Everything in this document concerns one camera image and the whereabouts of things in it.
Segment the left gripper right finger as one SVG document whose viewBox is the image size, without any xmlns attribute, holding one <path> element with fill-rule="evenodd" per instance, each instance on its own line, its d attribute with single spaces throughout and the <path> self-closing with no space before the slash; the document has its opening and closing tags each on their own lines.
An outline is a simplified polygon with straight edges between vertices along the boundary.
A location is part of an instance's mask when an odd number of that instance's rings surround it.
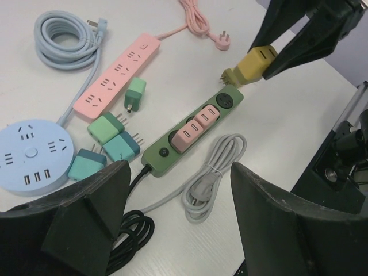
<svg viewBox="0 0 368 276">
<path fill-rule="evenodd" d="M 367 218 L 312 203 L 238 162 L 231 188 L 248 275 L 367 274 Z"/>
</svg>

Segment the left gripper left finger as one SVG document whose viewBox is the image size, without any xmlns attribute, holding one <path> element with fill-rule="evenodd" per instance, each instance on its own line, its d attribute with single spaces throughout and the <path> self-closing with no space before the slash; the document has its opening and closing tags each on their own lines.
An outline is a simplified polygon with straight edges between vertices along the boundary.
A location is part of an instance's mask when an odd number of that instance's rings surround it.
<svg viewBox="0 0 368 276">
<path fill-rule="evenodd" d="M 1 274 L 104 275 L 130 180 L 128 162 L 114 162 L 1 213 Z"/>
</svg>

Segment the pink charger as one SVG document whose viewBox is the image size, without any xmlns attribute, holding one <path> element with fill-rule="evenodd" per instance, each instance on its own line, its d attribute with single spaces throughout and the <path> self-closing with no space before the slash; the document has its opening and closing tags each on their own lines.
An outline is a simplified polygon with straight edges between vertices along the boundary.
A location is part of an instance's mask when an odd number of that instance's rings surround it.
<svg viewBox="0 0 368 276">
<path fill-rule="evenodd" d="M 203 130 L 207 130 L 219 117 L 219 110 L 215 106 L 208 104 L 195 115 L 194 119 L 202 126 Z"/>
<path fill-rule="evenodd" d="M 171 145 L 177 152 L 183 153 L 202 135 L 203 132 L 203 127 L 196 120 L 190 120 L 175 133 L 171 140 Z"/>
</svg>

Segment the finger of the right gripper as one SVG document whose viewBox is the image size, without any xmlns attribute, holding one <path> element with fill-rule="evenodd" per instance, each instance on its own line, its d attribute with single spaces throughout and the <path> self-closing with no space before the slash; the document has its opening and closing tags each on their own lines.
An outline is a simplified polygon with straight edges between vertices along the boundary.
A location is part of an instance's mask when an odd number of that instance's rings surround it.
<svg viewBox="0 0 368 276">
<path fill-rule="evenodd" d="M 272 44 L 308 11 L 310 1 L 270 1 L 266 15 L 249 50 Z"/>
<path fill-rule="evenodd" d="M 287 69 L 324 58 L 336 48 L 362 18 L 362 2 L 310 1 L 309 21 L 263 73 L 268 80 Z"/>
</svg>

